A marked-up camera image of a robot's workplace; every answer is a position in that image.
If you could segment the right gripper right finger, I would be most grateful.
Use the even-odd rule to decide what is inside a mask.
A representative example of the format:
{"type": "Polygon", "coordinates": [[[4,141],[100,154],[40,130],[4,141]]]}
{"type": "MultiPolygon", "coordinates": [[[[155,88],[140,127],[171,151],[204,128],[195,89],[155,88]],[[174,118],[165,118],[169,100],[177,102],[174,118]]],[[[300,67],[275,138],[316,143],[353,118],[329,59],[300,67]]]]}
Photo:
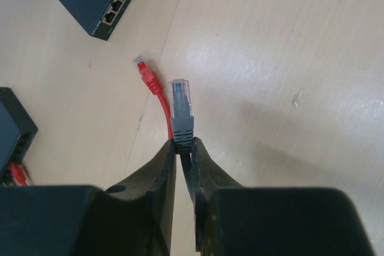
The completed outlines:
{"type": "Polygon", "coordinates": [[[350,198],[325,187],[247,188],[191,149],[196,251],[201,255],[373,255],[350,198]]]}

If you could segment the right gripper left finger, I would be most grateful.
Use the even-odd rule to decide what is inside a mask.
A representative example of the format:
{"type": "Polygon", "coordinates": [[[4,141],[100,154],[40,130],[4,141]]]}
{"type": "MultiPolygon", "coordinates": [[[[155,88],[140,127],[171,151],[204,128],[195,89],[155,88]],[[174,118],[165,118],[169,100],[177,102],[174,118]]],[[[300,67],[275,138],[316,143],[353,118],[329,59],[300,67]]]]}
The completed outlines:
{"type": "Polygon", "coordinates": [[[3,187],[1,254],[169,255],[175,180],[175,144],[169,140],[107,190],[3,187]]]}

